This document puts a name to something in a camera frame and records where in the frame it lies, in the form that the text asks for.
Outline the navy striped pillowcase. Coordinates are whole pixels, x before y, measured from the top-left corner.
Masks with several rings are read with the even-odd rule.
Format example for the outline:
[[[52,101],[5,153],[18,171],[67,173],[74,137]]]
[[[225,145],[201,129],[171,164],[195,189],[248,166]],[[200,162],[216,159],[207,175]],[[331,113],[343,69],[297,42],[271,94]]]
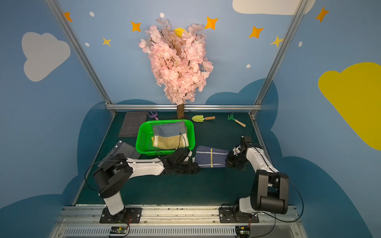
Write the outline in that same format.
[[[200,168],[225,168],[228,150],[198,146],[195,152],[195,162]]]

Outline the green plastic basket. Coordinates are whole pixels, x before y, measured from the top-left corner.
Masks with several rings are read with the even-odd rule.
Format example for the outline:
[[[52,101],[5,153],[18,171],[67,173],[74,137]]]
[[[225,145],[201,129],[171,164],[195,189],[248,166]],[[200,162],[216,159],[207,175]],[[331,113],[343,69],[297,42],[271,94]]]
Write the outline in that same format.
[[[189,120],[144,122],[136,141],[136,150],[147,156],[169,155],[178,148],[193,150],[194,147],[194,124]]]

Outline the light grey checked pillowcase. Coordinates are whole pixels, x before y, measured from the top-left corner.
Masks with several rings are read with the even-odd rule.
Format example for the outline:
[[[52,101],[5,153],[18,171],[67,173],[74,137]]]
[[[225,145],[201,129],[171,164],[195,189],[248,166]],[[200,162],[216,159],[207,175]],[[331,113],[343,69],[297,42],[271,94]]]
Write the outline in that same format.
[[[123,154],[126,158],[131,159],[139,159],[141,157],[141,154],[138,153],[134,146],[120,140],[97,166],[100,167],[103,162],[111,160],[117,154]]]

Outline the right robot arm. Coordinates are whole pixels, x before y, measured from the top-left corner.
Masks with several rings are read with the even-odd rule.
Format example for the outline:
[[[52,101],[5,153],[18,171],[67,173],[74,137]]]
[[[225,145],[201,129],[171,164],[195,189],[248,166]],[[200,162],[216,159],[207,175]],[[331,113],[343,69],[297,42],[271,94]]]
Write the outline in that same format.
[[[286,214],[289,200],[288,176],[272,165],[261,148],[240,145],[227,155],[227,167],[242,169],[246,163],[252,166],[255,176],[250,195],[239,198],[235,205],[238,212]]]

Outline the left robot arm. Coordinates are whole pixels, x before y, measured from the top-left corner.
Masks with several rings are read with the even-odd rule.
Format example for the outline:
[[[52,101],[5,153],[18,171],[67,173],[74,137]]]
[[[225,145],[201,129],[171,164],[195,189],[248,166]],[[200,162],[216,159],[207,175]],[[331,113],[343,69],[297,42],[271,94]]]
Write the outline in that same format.
[[[120,190],[129,179],[142,176],[160,176],[165,174],[196,174],[199,165],[191,158],[192,151],[178,148],[169,155],[160,154],[154,159],[132,159],[119,153],[106,159],[94,172],[99,196],[106,204],[111,216],[126,214]]]

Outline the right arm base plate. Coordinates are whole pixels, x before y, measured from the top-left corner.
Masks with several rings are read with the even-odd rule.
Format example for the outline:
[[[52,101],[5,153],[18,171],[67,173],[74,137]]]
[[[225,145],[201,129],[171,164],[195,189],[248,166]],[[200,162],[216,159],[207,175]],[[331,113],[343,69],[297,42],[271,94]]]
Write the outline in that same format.
[[[257,213],[242,213],[233,207],[222,206],[218,209],[220,223],[259,223]]]

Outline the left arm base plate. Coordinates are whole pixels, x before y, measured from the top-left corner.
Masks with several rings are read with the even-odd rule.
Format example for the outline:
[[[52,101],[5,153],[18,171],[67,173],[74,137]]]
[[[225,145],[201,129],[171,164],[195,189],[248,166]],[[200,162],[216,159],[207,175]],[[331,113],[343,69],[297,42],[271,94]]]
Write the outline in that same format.
[[[111,215],[109,209],[106,207],[103,209],[100,224],[117,224],[117,223],[126,223],[126,224],[138,224],[141,219],[141,208],[130,208],[125,207],[121,212]]]

